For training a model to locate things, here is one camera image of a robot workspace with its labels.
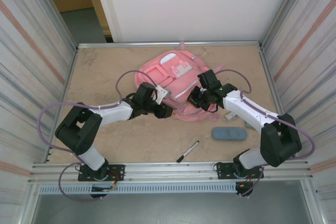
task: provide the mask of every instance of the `purple cable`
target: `purple cable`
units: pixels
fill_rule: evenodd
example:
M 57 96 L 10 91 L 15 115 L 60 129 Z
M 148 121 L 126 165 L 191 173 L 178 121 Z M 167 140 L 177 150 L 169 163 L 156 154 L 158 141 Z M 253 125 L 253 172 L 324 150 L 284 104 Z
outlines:
M 74 200 L 74 201 L 78 201 L 78 202 L 92 202 L 92 201 L 96 201 L 96 200 L 101 199 L 101 198 L 81 199 L 81 198 L 77 198 L 77 197 L 71 197 L 70 195 L 67 195 L 67 194 L 63 191 L 63 189 L 62 189 L 62 187 L 61 187 L 62 176 L 63 176 L 64 172 L 65 172 L 69 167 L 71 167 L 71 166 L 73 166 L 73 165 L 81 165 L 81 163 L 80 163 L 80 162 L 75 162 L 75 163 L 72 163 L 72 164 L 66 166 L 66 167 L 63 169 L 63 171 L 61 172 L 61 174 L 59 175 L 59 178 L 58 178 L 58 188 L 59 188 L 60 192 L 61 192 L 65 197 L 67 197 L 68 199 L 71 199 L 71 200 Z
M 49 110 L 50 108 L 52 108 L 52 107 L 55 107 L 55 106 L 64 106 L 64 105 L 76 106 L 76 107 L 85 108 L 85 109 L 91 109 L 91 110 L 106 110 L 106 109 L 115 108 L 115 107 L 117 107 L 117 106 L 122 102 L 122 95 L 121 95 L 121 92 L 120 92 L 119 89 L 118 89 L 118 84 L 119 84 L 120 80 L 121 80 L 126 74 L 128 74 L 128 73 L 132 73 L 132 72 L 138 72 L 138 73 L 144 74 L 145 76 L 148 77 L 148 79 L 151 80 L 151 82 L 152 82 L 152 83 L 154 84 L 154 86 L 156 87 L 156 83 L 154 82 L 154 80 L 153 80 L 148 74 L 146 74 L 146 73 L 144 73 L 144 72 L 142 72 L 142 71 L 138 71 L 138 70 L 130 70 L 130 71 L 127 71 L 127 72 L 123 73 L 123 74 L 118 78 L 118 80 L 117 80 L 117 82 L 116 82 L 116 85 L 115 85 L 115 88 L 116 88 L 115 90 L 117 91 L 117 93 L 118 93 L 118 95 L 119 95 L 119 101 L 116 102 L 116 103 L 114 103 L 114 104 L 112 104 L 112 105 L 109 105 L 109 106 L 88 106 L 88 105 L 78 104 L 78 103 L 73 103 L 73 102 L 56 102 L 56 103 L 50 104 L 50 105 L 44 107 L 44 108 L 41 110 L 41 112 L 39 113 L 39 115 L 38 115 L 38 117 L 37 117 L 37 120 L 36 120 L 36 121 L 37 121 L 37 133 L 38 133 L 38 136 L 40 137 L 40 139 L 41 139 L 46 145 L 48 145 L 48 146 L 51 147 L 51 148 L 54 148 L 54 149 L 56 149 L 56 150 L 65 151 L 65 152 L 69 152 L 69 153 L 74 154 L 72 150 L 65 149 L 65 148 L 62 148 L 62 147 L 58 147 L 58 146 L 56 146 L 56 145 L 54 145 L 54 144 L 51 144 L 51 143 L 49 143 L 49 142 L 44 138 L 44 136 L 43 136 L 43 134 L 42 134 L 42 131 L 41 131 L 41 119 L 42 119 L 43 114 L 44 114 L 47 110 Z M 74 155 L 75 155 L 75 157 L 76 157 L 77 159 L 79 159 L 82 163 L 84 163 L 84 161 L 83 161 L 80 157 L 78 157 L 76 154 L 74 154 Z M 63 175 L 63 173 L 64 173 L 64 172 L 66 171 L 66 169 L 68 169 L 70 166 L 72 166 L 72 165 L 78 165 L 78 164 L 81 164 L 81 163 L 78 163 L 78 162 L 76 162 L 76 163 L 72 163 L 72 164 L 68 165 L 67 167 L 65 167 L 64 170 L 61 172 L 61 174 L 60 174 L 60 176 L 59 176 L 59 178 L 58 178 L 58 188 L 59 188 L 60 192 L 61 192 L 65 197 L 67 197 L 68 199 L 72 199 L 72 200 L 74 200 L 74 201 L 87 202 L 87 201 L 95 201 L 95 200 L 98 200 L 99 198 L 95 198 L 95 199 L 80 199 L 80 198 L 71 197 L 71 196 L 67 195 L 67 194 L 63 191 L 63 189 L 61 188 L 61 179 L 62 179 L 62 175 Z

